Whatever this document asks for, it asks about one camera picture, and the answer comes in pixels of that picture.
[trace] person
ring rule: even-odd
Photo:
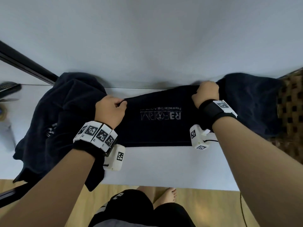
[[[219,99],[218,85],[202,82],[192,96],[197,108]],[[127,102],[106,96],[96,103],[95,120],[119,125]],[[232,117],[221,117],[212,129],[237,185],[262,226],[303,226],[303,165]],[[64,226],[94,163],[84,151],[72,149],[0,220],[1,227]],[[194,226],[168,189],[152,204],[153,188],[139,187],[112,197],[89,226]]]

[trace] hand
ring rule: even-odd
[[[107,95],[96,103],[95,120],[104,122],[115,129],[122,121],[127,102],[123,99]]]
[[[219,100],[219,86],[213,81],[204,81],[200,84],[197,93],[191,98],[197,108],[208,99]]]

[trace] wire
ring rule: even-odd
[[[246,221],[245,221],[245,217],[244,217],[244,213],[243,213],[242,199],[241,198],[242,198],[242,194],[240,193],[240,205],[241,205],[242,216],[243,216],[243,220],[244,220],[245,226],[247,227],[247,224],[246,224]]]
[[[219,142],[218,140],[203,140],[203,142],[207,142],[207,141],[214,141],[214,142]]]

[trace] table surface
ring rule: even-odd
[[[6,103],[8,119],[16,143],[26,134],[34,109],[51,86],[23,85],[18,101]],[[108,94],[120,98],[138,96],[155,89],[106,88]],[[210,133],[209,139],[215,139]],[[0,179],[14,179],[22,169],[22,161],[12,158],[13,150],[0,149]],[[164,186],[195,189],[239,191],[218,143],[207,150],[190,146],[126,148],[122,169],[106,171],[104,184]]]

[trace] black shorts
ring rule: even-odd
[[[92,218],[89,227],[105,220],[116,219],[147,226],[195,226],[186,210],[179,204],[166,203],[155,210],[142,191],[128,189],[113,196]]]

